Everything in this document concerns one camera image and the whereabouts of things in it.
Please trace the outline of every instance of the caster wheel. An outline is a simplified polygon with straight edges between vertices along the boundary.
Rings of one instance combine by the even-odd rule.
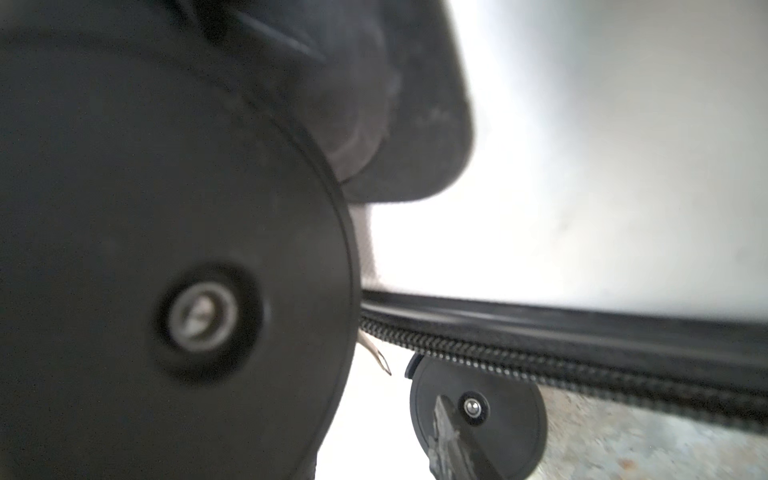
[[[505,480],[527,478],[541,461],[547,442],[547,413],[536,385],[515,382],[416,354],[406,377],[411,384],[411,421],[427,453],[434,436],[438,396],[451,399],[472,426],[480,448]]]

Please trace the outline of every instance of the zipper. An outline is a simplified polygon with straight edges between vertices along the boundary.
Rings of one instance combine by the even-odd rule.
[[[568,359],[392,326],[363,310],[360,328],[387,343],[521,382],[568,390],[701,422],[768,434],[768,399]]]

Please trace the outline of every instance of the large black disc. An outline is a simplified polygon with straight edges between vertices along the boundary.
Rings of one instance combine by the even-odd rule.
[[[352,360],[346,205],[271,104],[129,26],[135,43],[0,40],[5,460],[14,478],[289,478]],[[198,287],[237,321],[187,349],[168,319]]]
[[[438,396],[448,396],[485,455],[505,480],[527,478],[538,465],[547,443],[547,413],[536,385],[417,354],[412,372],[411,420],[424,452],[434,436],[433,412]],[[413,365],[418,362],[413,372]],[[477,418],[465,411],[477,400]]]

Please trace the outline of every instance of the mottled gray surface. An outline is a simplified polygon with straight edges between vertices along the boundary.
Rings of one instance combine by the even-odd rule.
[[[549,417],[531,480],[768,478],[768,438],[541,389]]]

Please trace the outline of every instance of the black rounded object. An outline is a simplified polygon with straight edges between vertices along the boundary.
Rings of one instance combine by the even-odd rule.
[[[8,469],[304,475],[357,330],[339,186],[306,133],[243,91],[204,42],[142,2],[61,15],[74,4],[49,5],[71,24],[33,18],[0,38]],[[206,280],[243,308],[227,342],[190,354],[167,341],[163,315]]]
[[[547,444],[547,413],[536,385],[424,356],[411,384],[411,420],[424,452],[427,438],[434,435],[439,395],[448,396],[472,425],[478,444],[505,480],[523,480],[533,472]],[[483,404],[480,422],[466,418],[463,404],[469,397]]]

